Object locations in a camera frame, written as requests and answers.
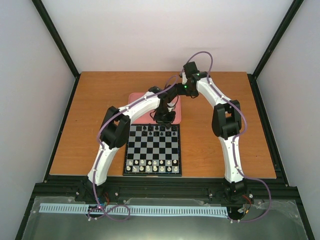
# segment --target black frame rail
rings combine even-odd
[[[95,200],[92,195],[88,194],[85,189],[85,178],[83,176],[55,176],[50,175],[50,168],[53,163],[57,147],[61,138],[61,134],[67,120],[69,109],[72,104],[74,94],[80,79],[80,74],[71,59],[62,39],[60,38],[57,29],[55,28],[45,6],[41,0],[32,0],[35,8],[40,14],[43,22],[45,23],[48,31],[50,32],[53,40],[59,48],[63,58],[65,59],[68,67],[70,68],[73,76],[75,77],[74,86],[71,92],[70,99],[66,106],[63,120],[59,129],[56,142],[50,157],[49,165],[45,173],[44,182],[36,183],[26,208],[24,217],[22,219],[20,228],[16,235],[16,240],[23,237],[28,218],[37,196],[62,196],[62,197],[75,197],[78,201],[85,201],[87,203],[94,203]],[[272,52],[280,41],[281,37],[288,28],[290,22],[297,13],[303,0],[294,0],[284,16],[280,26],[274,34],[271,42],[265,50],[261,60],[259,61],[253,74],[248,74],[248,80],[251,86],[252,94],[256,103],[259,113],[260,121],[266,138],[266,142],[271,155],[272,163],[276,173],[276,179],[264,179],[268,184],[272,199],[274,200],[293,200],[296,202],[300,217],[302,219],[304,229],[307,237],[310,240],[315,239],[312,229],[310,227],[303,203],[301,201],[299,191],[296,187],[291,187],[288,184],[286,173],[283,163],[281,161],[276,141],[268,120],[266,109],[260,95],[257,84],[257,78],[262,69],[266,65]],[[233,205],[239,206],[242,203],[228,203],[214,198],[211,194],[219,191],[223,184],[221,178],[145,178],[140,177],[108,177],[107,181],[103,184],[110,196],[112,202],[122,203],[123,200],[129,198],[182,198],[182,199],[198,199],[210,204],[221,204],[222,206],[232,207]],[[247,186],[256,199],[267,199],[268,192],[264,186],[258,182],[248,180]]]

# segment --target wooden tabletop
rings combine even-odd
[[[177,72],[82,72],[50,170],[51,175],[86,175],[95,161],[96,136],[110,106],[128,104],[131,93],[163,88]],[[250,177],[275,178],[276,174],[245,72],[212,72],[215,84],[240,102],[247,132],[240,137],[243,171]],[[181,161],[183,177],[223,178],[224,157],[211,122],[213,109],[200,95],[181,97]],[[115,155],[108,176],[122,176],[125,146]]]

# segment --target wall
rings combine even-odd
[[[42,182],[74,78],[30,0],[0,1],[0,239]]]
[[[79,71],[252,73],[292,0],[44,0]],[[201,69],[208,57],[199,57]]]
[[[320,239],[320,1],[304,1],[258,78],[290,185]]]

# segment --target pink plastic tray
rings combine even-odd
[[[143,95],[145,94],[145,92],[133,92],[130,94],[129,96],[129,104],[132,103],[133,101],[141,98]],[[175,106],[175,119],[173,121],[173,124],[179,124],[181,122],[181,102],[180,102],[180,98],[178,99],[178,102]],[[134,121],[134,124],[156,124],[156,122],[150,117],[150,113],[152,113],[152,111],[147,112],[146,114],[144,114],[143,116],[139,117],[137,120]]]

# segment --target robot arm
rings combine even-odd
[[[235,144],[236,160],[239,170],[242,171],[239,154],[239,138],[236,137],[233,142],[234,136],[238,134],[241,129],[241,117],[225,100],[232,102],[240,108],[239,102],[237,100],[232,101],[230,98],[224,96],[214,85],[212,79],[207,78],[207,72],[199,72],[194,62],[187,63],[183,68],[182,83],[175,84],[167,92],[155,95],[161,91],[161,89],[155,86],[150,88],[144,96],[129,105],[120,107],[119,109],[115,107],[108,109],[102,125],[116,113],[125,109],[127,109],[127,111],[115,119],[118,121],[118,125],[112,122],[101,132],[100,140],[102,145],[99,147],[93,167],[88,174],[88,179],[91,182],[99,186],[106,181],[108,169],[116,152],[128,140],[131,122],[134,122],[150,110],[155,109],[154,120],[158,124],[168,127],[175,119],[175,112],[172,111],[168,104],[177,95],[196,98],[199,93],[204,95],[213,108],[212,130],[219,138],[222,146],[225,179],[230,184],[243,180],[243,177],[236,169],[233,155],[233,144]]]

